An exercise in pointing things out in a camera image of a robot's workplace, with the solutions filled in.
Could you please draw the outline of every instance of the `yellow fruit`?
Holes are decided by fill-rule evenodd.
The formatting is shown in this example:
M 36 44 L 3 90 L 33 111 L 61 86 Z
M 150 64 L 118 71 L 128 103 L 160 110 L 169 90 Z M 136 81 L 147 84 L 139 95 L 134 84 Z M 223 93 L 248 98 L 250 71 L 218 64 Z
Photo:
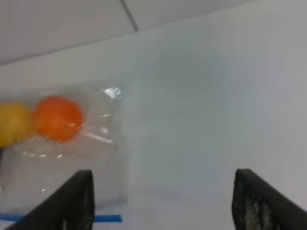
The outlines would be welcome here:
M 0 148 L 34 135 L 32 110 L 20 102 L 0 103 Z

